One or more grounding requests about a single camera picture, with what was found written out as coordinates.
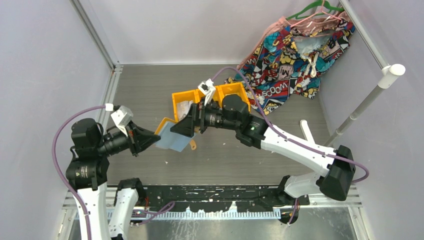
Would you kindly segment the yellow card holder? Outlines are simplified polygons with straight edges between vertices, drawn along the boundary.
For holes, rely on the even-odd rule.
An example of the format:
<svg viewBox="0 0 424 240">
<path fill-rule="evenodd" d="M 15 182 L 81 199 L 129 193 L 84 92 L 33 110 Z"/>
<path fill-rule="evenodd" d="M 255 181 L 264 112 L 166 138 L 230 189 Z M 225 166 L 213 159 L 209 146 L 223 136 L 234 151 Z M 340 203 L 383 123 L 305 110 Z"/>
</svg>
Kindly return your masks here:
<svg viewBox="0 0 424 240">
<path fill-rule="evenodd" d="M 160 140 L 154 145 L 160 149 L 174 150 L 176 152 L 182 152 L 187 146 L 189 146 L 192 151 L 196 150 L 197 144 L 193 138 L 171 132 L 171 127 L 176 123 L 174 119 L 164 117 L 155 130 L 155 134 L 160 136 Z"/>
</svg>

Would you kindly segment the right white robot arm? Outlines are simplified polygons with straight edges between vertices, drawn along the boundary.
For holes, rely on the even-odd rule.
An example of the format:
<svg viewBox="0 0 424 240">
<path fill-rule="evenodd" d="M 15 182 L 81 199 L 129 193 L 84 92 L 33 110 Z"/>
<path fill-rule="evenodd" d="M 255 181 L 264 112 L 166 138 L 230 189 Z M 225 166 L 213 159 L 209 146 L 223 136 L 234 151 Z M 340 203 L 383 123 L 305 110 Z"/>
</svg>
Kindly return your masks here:
<svg viewBox="0 0 424 240">
<path fill-rule="evenodd" d="M 193 137 L 195 131 L 207 128 L 235 131 L 242 144 L 288 157 L 312 170 L 304 175 L 286 175 L 278 186 L 277 198 L 283 205 L 291 205 L 297 198 L 309 194 L 345 201 L 353 182 L 356 167 L 350 149 L 334 149 L 318 145 L 285 133 L 276 125 L 249 112 L 240 96 L 230 94 L 222 104 L 214 100 L 191 104 L 187 115 L 170 128 L 172 133 Z"/>
</svg>

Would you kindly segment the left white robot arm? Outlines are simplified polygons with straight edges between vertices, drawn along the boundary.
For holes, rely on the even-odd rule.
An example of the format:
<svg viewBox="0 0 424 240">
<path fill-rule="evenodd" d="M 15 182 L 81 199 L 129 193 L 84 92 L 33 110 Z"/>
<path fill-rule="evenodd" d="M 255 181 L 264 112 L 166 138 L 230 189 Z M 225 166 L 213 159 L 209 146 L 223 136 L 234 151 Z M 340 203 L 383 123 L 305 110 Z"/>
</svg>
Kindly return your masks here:
<svg viewBox="0 0 424 240">
<path fill-rule="evenodd" d="M 73 159 L 65 176 L 76 191 L 83 240 L 126 240 L 134 207 L 146 202 L 147 194 L 141 180 L 121 180 L 114 197 L 114 212 L 108 217 L 106 192 L 108 189 L 108 157 L 125 150 L 133 156 L 158 142 L 161 137 L 153 131 L 137 126 L 130 121 L 126 133 L 103 134 L 103 127 L 92 118 L 77 121 L 71 127 Z"/>
</svg>

